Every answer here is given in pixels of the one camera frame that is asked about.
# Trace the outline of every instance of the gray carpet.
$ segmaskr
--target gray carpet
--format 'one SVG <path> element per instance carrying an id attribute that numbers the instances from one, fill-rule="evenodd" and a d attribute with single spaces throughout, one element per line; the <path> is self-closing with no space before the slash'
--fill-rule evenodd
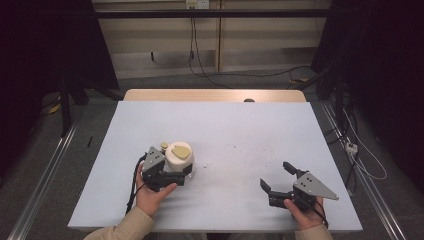
<path id="1" fill-rule="evenodd" d="M 280 71 L 249 71 L 243 74 L 270 74 Z M 293 78 L 313 76 L 308 69 L 294 70 Z M 289 75 L 282 74 L 272 77 L 255 78 L 248 76 L 215 76 L 213 81 L 240 89 L 285 89 L 289 86 Z M 169 76 L 160 78 L 129 79 L 120 82 L 124 94 L 131 88 L 222 88 L 211 83 L 206 78 L 193 75 Z M 27 239 L 82 239 L 86 233 L 68 229 L 66 226 L 78 201 L 78 194 L 83 189 L 96 159 L 97 153 L 113 117 L 116 102 L 104 98 L 97 92 L 88 91 L 90 102 L 88 106 L 72 106 L 73 115 L 84 111 L 74 138 L 65 154 L 44 202 L 28 233 Z M 318 122 L 323 132 L 331 129 L 321 103 L 316 99 L 314 88 L 304 91 L 307 100 L 311 102 Z M 382 161 L 388 172 L 388 178 L 375 181 L 387 204 L 398 219 L 403 232 L 408 239 L 421 239 L 424 229 L 424 195 L 394 164 L 390 153 L 376 141 L 372 128 L 366 118 L 356 109 L 359 136 L 367 147 Z M 44 168 L 48 164 L 61 133 L 61 116 L 55 113 L 40 117 L 32 133 L 30 144 L 22 151 L 21 158 L 9 171 L 0 188 L 0 239 L 6 239 L 12 230 L 19 214 L 29 196 L 38 183 Z M 335 138 L 334 134 L 326 136 L 328 141 Z M 337 167 L 343 179 L 349 172 L 349 163 L 339 143 L 329 145 Z M 361 159 L 369 172 L 381 175 L 380 167 L 361 151 Z M 358 181 L 352 202 L 358 213 L 364 230 L 356 233 L 334 234 L 335 239 L 391 239 L 377 215 L 374 206 Z"/>

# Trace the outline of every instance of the black metal bar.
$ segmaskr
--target black metal bar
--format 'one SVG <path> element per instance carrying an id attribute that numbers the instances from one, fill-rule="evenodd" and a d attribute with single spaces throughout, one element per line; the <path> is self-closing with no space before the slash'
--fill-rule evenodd
<path id="1" fill-rule="evenodd" d="M 49 11 L 43 15 L 57 17 L 96 17 L 98 19 L 119 18 L 325 18 L 345 14 L 351 10 L 332 9 L 208 9 L 208 10 L 97 10 Z"/>

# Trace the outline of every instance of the hand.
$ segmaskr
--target hand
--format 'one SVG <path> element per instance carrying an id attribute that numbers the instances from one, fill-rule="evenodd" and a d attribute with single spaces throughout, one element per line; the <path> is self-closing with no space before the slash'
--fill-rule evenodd
<path id="1" fill-rule="evenodd" d="M 139 189 L 144 184 L 141 177 L 142 168 L 143 164 L 140 164 L 137 169 L 137 176 L 135 180 L 137 189 Z M 137 193 L 136 206 L 151 218 L 153 218 L 156 211 L 159 209 L 161 201 L 165 199 L 165 197 L 168 196 L 171 192 L 173 192 L 175 188 L 177 188 L 177 184 L 173 183 L 163 188 L 160 192 L 155 192 L 147 186 L 143 186 Z"/>
<path id="2" fill-rule="evenodd" d="M 321 206 L 323 206 L 322 197 L 317 197 L 317 202 L 321 204 Z M 319 213 L 324 215 L 323 209 L 321 209 L 318 203 L 315 203 L 314 208 Z M 286 205 L 287 209 L 293 214 L 293 217 L 297 221 L 297 227 L 299 230 L 306 230 L 323 224 L 322 218 L 318 216 L 315 212 L 309 210 L 303 213 L 290 199 L 285 199 L 284 205 Z"/>

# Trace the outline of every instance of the white tabletop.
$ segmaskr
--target white tabletop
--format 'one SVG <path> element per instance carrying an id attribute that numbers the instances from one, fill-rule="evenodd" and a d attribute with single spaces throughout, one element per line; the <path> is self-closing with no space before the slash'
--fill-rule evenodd
<path id="1" fill-rule="evenodd" d="M 184 141 L 194 177 L 164 200 L 158 232 L 285 232 L 285 209 L 270 207 L 259 186 L 288 192 L 288 161 L 309 170 L 340 199 L 325 200 L 330 230 L 362 230 L 309 103 L 120 102 L 70 228 L 93 230 L 123 218 L 137 160 L 160 143 Z"/>

